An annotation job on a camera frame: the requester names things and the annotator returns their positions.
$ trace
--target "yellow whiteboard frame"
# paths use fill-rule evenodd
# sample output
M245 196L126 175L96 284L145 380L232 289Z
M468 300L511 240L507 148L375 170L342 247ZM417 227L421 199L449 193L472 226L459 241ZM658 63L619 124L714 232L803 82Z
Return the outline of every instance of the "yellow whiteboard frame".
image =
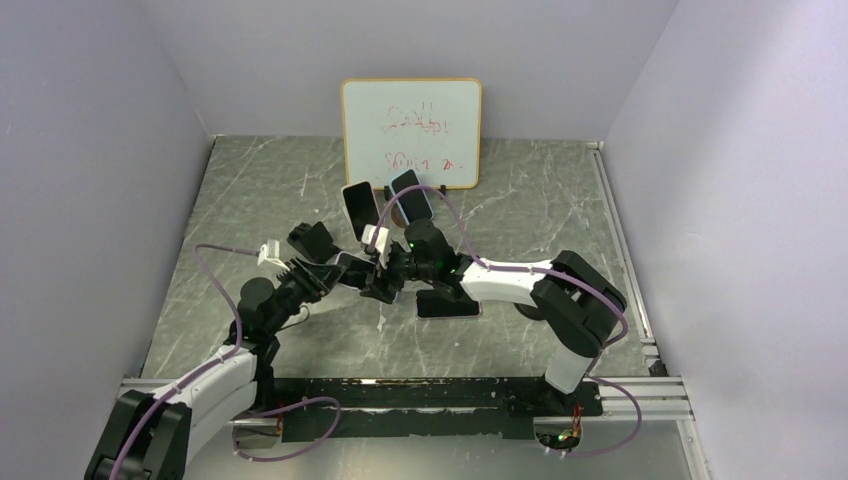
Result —
M344 82L342 82L342 86L340 87L341 97L342 97L342 141L345 146L345 183L350 183L350 169L348 168L348 156L347 156L347 123L345 123L345 113L344 113L344 87L348 84L348 82L474 82L480 87L480 109L477 111L477 179L474 181L474 185L470 187L449 187L445 185L445 188L448 190L466 190L470 188L474 188L480 183L480 140L482 139L482 130L483 130L483 84L477 78L348 78ZM385 185L380 185L379 187L375 187L375 190L383 190Z

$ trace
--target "gray wall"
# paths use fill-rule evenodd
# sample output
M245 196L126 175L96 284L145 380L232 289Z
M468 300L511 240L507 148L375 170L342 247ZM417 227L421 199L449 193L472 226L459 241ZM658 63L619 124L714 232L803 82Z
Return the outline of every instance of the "gray wall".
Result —
M80 478L209 143L135 2L0 3L0 478Z
M351 77L478 77L488 137L606 136L677 0L143 0L213 133L341 135Z
M848 9L682 0L605 157L716 480L845 478Z

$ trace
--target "marble surface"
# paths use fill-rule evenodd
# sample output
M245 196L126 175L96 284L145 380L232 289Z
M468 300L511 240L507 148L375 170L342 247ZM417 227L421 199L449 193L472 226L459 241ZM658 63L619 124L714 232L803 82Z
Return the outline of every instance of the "marble surface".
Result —
M285 239L300 222L321 220L337 245L359 251L342 213L345 183L342 139L219 137L185 233L143 374L176 378L210 356L224 339L231 314L197 267L191 247L215 243L258 248ZM609 212L591 155L582 142L484 140L476 188L448 193L462 213L475 250L500 261L538 261L570 249L625 292ZM378 194L381 206L385 203ZM460 235L435 197L435 224L453 245ZM395 227L394 234L402 233ZM294 250L284 243L284 255ZM255 260L206 252L213 272L234 296L262 275ZM438 377L540 375L556 338L545 322L518 314L512 304L486 302L473 319L415 318L407 284L393 305L337 288L312 306L303 325L279 334L276 375L317 377ZM638 329L604 353L595 373L647 375Z

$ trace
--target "purple cable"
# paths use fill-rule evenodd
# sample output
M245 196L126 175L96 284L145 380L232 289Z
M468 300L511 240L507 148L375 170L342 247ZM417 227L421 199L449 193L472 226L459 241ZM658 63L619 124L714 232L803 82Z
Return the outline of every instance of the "purple cable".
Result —
M465 226L462 224L462 217L460 217L459 212L457 212L456 207L454 206L453 202L451 202L450 199L448 199L448 197L445 194L443 194L441 191L439 191L439 189L431 187L429 185L412 185L412 186L406 187L403 190L401 190L400 192L398 192L394 197L392 197L389 200L389 202L386 204L386 207L383 208L382 212L380 212L380 218L377 220L377 225L376 225L377 228L374 229L374 235L371 237L371 243L368 244L368 250L369 251L372 251L372 252L374 251L374 247L377 245L377 232L379 232L380 227L382 227L383 223L385 223L386 218L389 216L389 212L391 212L391 209L394 206L394 204L397 203L397 201L400 197L406 195L407 193L409 193L413 190L426 190L426 191L429 191L429 192L433 192L436 195L438 195L439 197L441 197L442 200L444 200L445 204L447 204L448 208L450 209L451 213L453 214L454 220L456 220L456 226L459 229L460 235L462 235L462 241L463 241L463 243L465 243L465 248L468 249L468 255L471 256L471 259L474 261L474 263L480 265L481 267L483 267L487 270L495 270L495 271L499 271L499 272L528 272L529 271L529 272L532 272L532 273L541 273L541 274L545 274L545 275L551 275L551 276L557 277L561 280L565 280L566 282L580 288L581 290L585 291L586 293L588 293L588 294L592 295L593 297L597 298L598 300L600 300L601 303L603 303L607 308L610 309L610 311L612 311L612 313L615 314L615 317L618 319L618 322L621 324L621 332L619 332L618 335L610 338L606 343L604 343L604 348L609 347L610 345L618 342L619 340L621 340L625 336L627 336L627 332L630 330L630 328L627 325L627 319L624 318L624 313L621 310L619 310L618 307L614 303L612 303L612 301L610 301L610 299L608 299L604 294L602 294L598 290L592 288L590 285L586 284L585 282L581 281L580 279L574 278L571 275L567 275L567 274L562 273L562 272L557 272L555 270L551 270L551 269L548 269L548 268L535 268L535 267L533 267L533 268L528 269L528 268L507 266L507 265L487 264L486 262L484 262L480 258L480 256L477 255L477 252L474 251L474 247L471 246L471 238L468 236L468 233L465 231ZM594 360L592 360L592 363L589 364L589 368L586 369L587 372L591 371L592 368L594 368L594 366L598 362L599 358L600 358L600 355L598 355L598 357L596 357ZM588 377L588 378L597 382L597 383L600 383L602 385L606 385L606 386L615 388L616 390L618 390L618 391L622 392L624 395L626 395L627 398L629 398L630 401L633 402L633 406L636 408L636 426L633 427L633 431L630 432L630 434L627 437L625 437L624 439L622 439L621 441L619 441L619 442L617 442L613 445L610 445L609 447L601 448L601 449L598 449L598 450L592 450L592 451L589 451L589 452L571 453L571 454L568 455L570 457L589 458L589 457L595 457L595 456L598 456L598 455L603 455L605 453L612 452L613 450L617 450L617 449L623 447L624 445L630 443L630 441L633 440L636 437L636 435L639 433L639 430L642 428L642 409L639 407L639 402L636 401L636 398L630 392L628 392L624 387L622 387L621 385L618 385L616 383L612 383L612 382L609 382L607 380L603 380L603 379L597 378L597 377Z
M121 471L121 465L123 465L124 460L126 460L127 455L129 454L130 448L132 448L136 439L138 439L138 436L141 434L141 431L144 429L144 426L147 425L147 422L150 421L150 417L153 416L153 414L156 412L156 410L158 410L159 407L161 407L165 402L167 402L174 395L176 395L178 391L184 389L189 384L191 384L193 381L197 380L198 377L200 377L201 375L203 375L204 373L209 371L210 368L214 367L215 365L224 363L224 361L230 359L241 348L241 332L242 332L242 329L241 329L241 317L238 314L238 308L236 308L236 304L235 304L235 302L233 302L233 299L227 293L227 290L224 288L223 285L221 285L221 282L218 281L217 278L215 278L215 274L212 273L212 270L209 269L209 266L207 266L206 262L203 261L203 258L200 257L199 250L201 248L208 248L208 249L211 249L211 250L220 250L222 252L239 253L239 254L242 254L242 255L248 255L248 256L253 256L253 257L259 256L259 252L256 251L256 250L244 250L244 249L241 249L241 248L222 247L220 245L210 245L210 244L207 244L207 243L201 243L201 244L195 245L194 249L193 249L194 258L198 261L198 263L200 263L200 268L203 269L203 273L205 273L206 276L209 277L209 280L212 282L212 285L214 285L215 288L221 293L221 295L224 297L224 300L226 300L227 305L229 305L230 310L232 310L232 312L233 312L233 318L235 319L235 323L236 323L236 344L233 345L232 350L230 350L229 352L222 355L221 358L213 358L213 359L209 360L208 362L204 363L203 365L201 365L200 367L196 368L189 375L186 375L186 377L184 379L182 379L182 381L177 383L177 385L174 388L172 388L171 390L168 390L167 392L165 392L164 395L159 397L158 400L153 402L153 405L151 405L150 408L147 409L146 412L144 412L144 415L142 415L141 418L138 420L138 423L135 425L135 428L133 428L132 432L130 432L130 435L127 437L126 441L124 442L124 446L121 448L121 451L118 453L118 456L115 458L115 465L112 467L112 472L109 474L109 480L118 480L118 472Z
M238 455L239 457L241 457L245 460L249 460L251 462L269 463L269 462L281 462L283 460L288 460L290 458L294 458L294 457L303 455L304 453L307 453L307 452L317 448L318 445L321 445L322 443L324 443L324 440L326 440L333 433L333 431L336 429L336 426L338 426L338 424L339 424L339 419L342 416L342 406L339 403L339 401L336 400L333 397L313 397L313 398L309 398L307 400L304 400L302 402L297 402L297 403L293 403L291 405L288 405L286 407L278 408L276 410L269 410L267 412L262 412L262 413L254 413L254 414L247 416L247 418L260 418L260 417L268 417L268 416L271 416L271 415L279 415L281 413L290 412L290 411L292 411L296 408L305 407L305 406L311 405L313 403L323 403L323 402L332 403L333 405L335 405L335 407L336 407L336 418L333 419L333 424L330 425L330 428L327 429L327 431L324 433L324 435L321 435L320 437L316 438L312 443L301 448L300 450L298 450L294 453L289 453L289 454L282 455L282 456L279 456L279 457L263 458L263 457L254 457L252 455L248 455L248 454L242 452L241 450L239 450L239 448L238 448L238 440L236 439L236 429L235 428L233 429L233 450L235 451L236 455Z

